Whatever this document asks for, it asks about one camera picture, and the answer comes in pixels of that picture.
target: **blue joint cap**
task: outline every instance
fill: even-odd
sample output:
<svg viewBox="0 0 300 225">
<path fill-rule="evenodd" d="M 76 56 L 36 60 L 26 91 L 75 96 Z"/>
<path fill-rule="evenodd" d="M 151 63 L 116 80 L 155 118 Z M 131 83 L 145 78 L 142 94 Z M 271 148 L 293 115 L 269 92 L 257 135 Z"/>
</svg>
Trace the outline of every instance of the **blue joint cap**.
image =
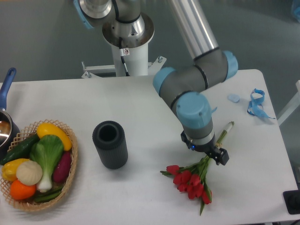
<svg viewBox="0 0 300 225">
<path fill-rule="evenodd" d="M 228 63 L 228 70 L 227 70 L 227 77 L 226 80 L 233 77 L 239 69 L 238 61 L 236 60 L 236 57 L 233 55 L 230 51 L 223 51 L 224 55 L 227 58 Z"/>
<path fill-rule="evenodd" d="M 81 21 L 83 22 L 84 26 L 86 29 L 90 30 L 90 29 L 93 29 L 93 26 L 90 25 L 90 23 L 87 21 L 87 19 L 85 18 L 85 16 L 83 15 L 81 9 L 80 9 L 80 6 L 79 6 L 79 3 L 78 3 L 78 0 L 73 0 L 73 4 L 77 10 L 77 13 L 81 19 Z"/>
<path fill-rule="evenodd" d="M 155 74 L 153 78 L 153 87 L 155 88 L 158 94 L 160 93 L 160 87 L 163 84 L 165 78 L 174 71 L 176 70 L 172 67 L 165 67 Z"/>
<path fill-rule="evenodd" d="M 211 120 L 211 108 L 207 98 L 199 92 L 182 95 L 176 105 L 177 118 L 191 129 L 205 127 Z"/>
<path fill-rule="evenodd" d="M 293 14 L 297 20 L 300 20 L 300 6 L 293 10 Z"/>
</svg>

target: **yellow bell pepper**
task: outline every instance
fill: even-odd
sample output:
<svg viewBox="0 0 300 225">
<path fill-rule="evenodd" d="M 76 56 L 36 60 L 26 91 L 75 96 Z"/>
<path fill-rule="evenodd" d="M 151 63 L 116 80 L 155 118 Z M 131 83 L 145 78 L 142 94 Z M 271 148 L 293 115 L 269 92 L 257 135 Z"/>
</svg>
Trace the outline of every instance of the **yellow bell pepper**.
<svg viewBox="0 0 300 225">
<path fill-rule="evenodd" d="M 17 179 L 16 173 L 17 173 L 17 168 L 19 165 L 21 165 L 23 162 L 29 161 L 28 158 L 19 158 L 13 161 L 10 161 L 2 167 L 2 177 L 5 180 L 8 181 L 15 181 Z"/>
</svg>

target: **orange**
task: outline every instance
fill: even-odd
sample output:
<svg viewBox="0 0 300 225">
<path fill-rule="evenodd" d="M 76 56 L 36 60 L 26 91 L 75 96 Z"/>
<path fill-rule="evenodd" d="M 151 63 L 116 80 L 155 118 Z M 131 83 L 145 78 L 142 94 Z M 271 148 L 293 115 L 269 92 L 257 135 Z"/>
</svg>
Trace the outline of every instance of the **orange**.
<svg viewBox="0 0 300 225">
<path fill-rule="evenodd" d="M 19 180 L 15 180 L 10 186 L 10 195 L 15 200 L 23 200 L 33 196 L 36 189 L 36 185 L 27 186 Z"/>
</svg>

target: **yellow pepper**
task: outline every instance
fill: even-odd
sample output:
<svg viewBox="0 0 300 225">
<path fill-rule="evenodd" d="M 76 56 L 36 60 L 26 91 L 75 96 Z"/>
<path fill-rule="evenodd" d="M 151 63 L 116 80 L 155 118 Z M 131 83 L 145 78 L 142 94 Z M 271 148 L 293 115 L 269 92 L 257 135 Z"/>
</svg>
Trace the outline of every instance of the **yellow pepper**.
<svg viewBox="0 0 300 225">
<path fill-rule="evenodd" d="M 69 151 L 72 148 L 72 142 L 68 135 L 62 129 L 52 123 L 42 123 L 37 127 L 37 135 L 41 139 L 45 135 L 58 136 L 64 145 L 64 151 Z"/>
<path fill-rule="evenodd" d="M 19 158 L 13 161 L 10 161 L 2 167 L 2 177 L 5 180 L 8 181 L 15 181 L 17 179 L 16 173 L 17 173 L 17 168 L 19 165 L 21 165 L 23 162 L 29 161 L 28 158 Z"/>
</svg>

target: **bok choy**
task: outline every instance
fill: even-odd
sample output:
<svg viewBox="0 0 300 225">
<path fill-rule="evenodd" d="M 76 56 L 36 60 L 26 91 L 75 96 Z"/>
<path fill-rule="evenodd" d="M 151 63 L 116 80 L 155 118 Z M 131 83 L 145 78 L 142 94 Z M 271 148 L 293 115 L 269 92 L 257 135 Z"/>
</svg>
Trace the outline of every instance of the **bok choy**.
<svg viewBox="0 0 300 225">
<path fill-rule="evenodd" d="M 41 193 L 52 188 L 52 173 L 58 164 L 64 145 L 60 138 L 55 135 L 45 135 L 31 149 L 30 159 L 37 162 L 43 169 L 43 176 L 37 183 L 37 190 Z"/>
</svg>

